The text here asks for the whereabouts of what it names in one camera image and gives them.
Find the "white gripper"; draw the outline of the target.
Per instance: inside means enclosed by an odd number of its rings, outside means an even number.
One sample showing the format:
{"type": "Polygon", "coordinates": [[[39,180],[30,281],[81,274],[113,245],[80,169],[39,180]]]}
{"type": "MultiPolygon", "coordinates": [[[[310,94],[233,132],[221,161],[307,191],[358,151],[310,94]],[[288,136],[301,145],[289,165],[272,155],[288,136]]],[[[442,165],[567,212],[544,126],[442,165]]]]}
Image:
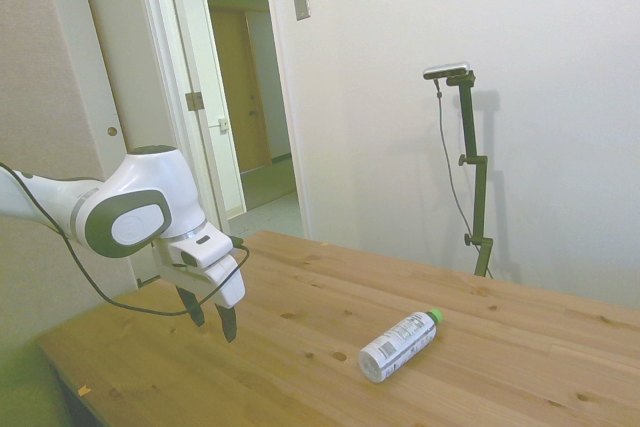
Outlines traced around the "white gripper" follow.
{"type": "Polygon", "coordinates": [[[204,325],[205,315],[196,296],[206,297],[215,291],[212,300],[228,343],[237,336],[234,306],[245,295],[232,250],[231,238],[209,222],[181,236],[158,238],[152,244],[159,275],[178,286],[177,293],[197,327],[204,325]]]}

